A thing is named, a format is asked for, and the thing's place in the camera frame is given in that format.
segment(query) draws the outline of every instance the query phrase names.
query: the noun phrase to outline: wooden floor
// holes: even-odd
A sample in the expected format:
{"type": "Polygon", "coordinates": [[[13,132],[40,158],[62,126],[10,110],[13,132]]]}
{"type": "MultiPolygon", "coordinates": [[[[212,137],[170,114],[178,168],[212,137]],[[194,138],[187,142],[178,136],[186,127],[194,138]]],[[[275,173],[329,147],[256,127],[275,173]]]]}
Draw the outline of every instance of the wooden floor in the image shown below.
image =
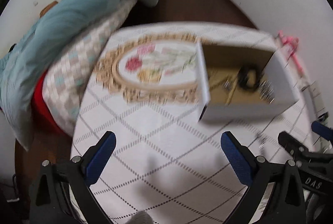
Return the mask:
{"type": "MultiPolygon", "coordinates": [[[[159,0],[154,8],[137,3],[125,26],[167,21],[208,21],[255,28],[254,24],[229,0],[159,0]]],[[[41,162],[66,161],[70,157],[71,138],[48,131],[36,134],[29,152],[16,142],[15,169],[19,192],[29,208],[28,187],[38,175],[41,162]]]]}

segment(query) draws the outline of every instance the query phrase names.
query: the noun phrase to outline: open box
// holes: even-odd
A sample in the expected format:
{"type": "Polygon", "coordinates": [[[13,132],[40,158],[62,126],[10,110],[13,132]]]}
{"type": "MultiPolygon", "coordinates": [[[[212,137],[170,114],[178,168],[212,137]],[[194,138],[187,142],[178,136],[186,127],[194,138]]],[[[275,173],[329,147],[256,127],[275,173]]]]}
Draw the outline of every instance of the open box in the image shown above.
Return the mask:
{"type": "Polygon", "coordinates": [[[231,43],[204,44],[197,41],[197,78],[199,93],[199,120],[221,121],[234,118],[264,119],[283,113],[299,100],[296,80],[286,68],[287,61],[274,47],[253,48],[231,43]],[[272,103],[260,99],[260,92],[247,92],[236,87],[231,101],[226,104],[227,93],[223,87],[212,88],[214,78],[236,78],[244,64],[255,64],[263,71],[274,89],[272,103]]]}

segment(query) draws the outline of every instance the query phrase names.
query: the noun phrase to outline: patterned tablecloth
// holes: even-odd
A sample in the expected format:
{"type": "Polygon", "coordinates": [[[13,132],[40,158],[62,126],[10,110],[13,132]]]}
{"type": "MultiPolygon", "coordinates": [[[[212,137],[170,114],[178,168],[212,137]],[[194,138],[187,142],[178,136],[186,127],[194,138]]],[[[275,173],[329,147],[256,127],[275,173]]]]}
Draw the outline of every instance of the patterned tablecloth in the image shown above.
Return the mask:
{"type": "MultiPolygon", "coordinates": [[[[71,157],[83,155],[107,131],[117,146],[91,191],[114,223],[145,210],[160,224],[222,223],[240,200],[242,185],[221,150],[231,131],[254,155],[258,132],[264,156],[285,163],[277,142],[290,132],[310,149],[316,141],[303,99],[265,121],[198,122],[194,39],[274,46],[265,32],[216,23],[161,23],[114,33],[85,92],[71,157]]],[[[292,73],[292,63],[286,63],[292,73]]]]}

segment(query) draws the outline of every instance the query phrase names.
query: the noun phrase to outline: pink toy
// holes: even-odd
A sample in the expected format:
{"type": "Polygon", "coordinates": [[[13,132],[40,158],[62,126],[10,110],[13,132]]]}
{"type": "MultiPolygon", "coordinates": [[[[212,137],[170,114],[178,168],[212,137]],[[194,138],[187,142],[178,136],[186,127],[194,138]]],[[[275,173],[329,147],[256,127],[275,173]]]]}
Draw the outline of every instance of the pink toy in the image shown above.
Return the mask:
{"type": "Polygon", "coordinates": [[[296,50],[298,48],[299,39],[297,37],[294,38],[292,36],[284,36],[282,30],[279,31],[279,37],[284,46],[285,45],[289,46],[289,53],[290,53],[289,58],[292,58],[292,60],[294,61],[299,75],[301,77],[304,76],[303,67],[301,66],[301,64],[296,56],[296,50]]]}

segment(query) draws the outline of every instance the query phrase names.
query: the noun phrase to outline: screw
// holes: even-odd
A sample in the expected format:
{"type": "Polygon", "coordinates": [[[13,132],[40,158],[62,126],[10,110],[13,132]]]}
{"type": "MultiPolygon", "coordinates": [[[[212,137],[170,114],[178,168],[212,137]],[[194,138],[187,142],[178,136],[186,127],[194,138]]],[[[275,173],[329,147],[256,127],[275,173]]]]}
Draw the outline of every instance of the screw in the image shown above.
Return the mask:
{"type": "Polygon", "coordinates": [[[295,166],[295,161],[294,160],[288,160],[289,166],[293,167],[295,166]]]}
{"type": "Polygon", "coordinates": [[[259,155],[259,156],[257,156],[257,161],[259,163],[264,163],[266,161],[266,159],[263,156],[259,155]]]}
{"type": "Polygon", "coordinates": [[[77,163],[77,162],[80,162],[80,160],[81,160],[81,157],[80,156],[74,156],[73,158],[72,158],[72,162],[74,162],[74,163],[77,163]]]}
{"type": "Polygon", "coordinates": [[[46,166],[48,166],[49,165],[49,160],[44,160],[43,162],[42,162],[42,166],[43,167],[46,167],[46,166]]]}

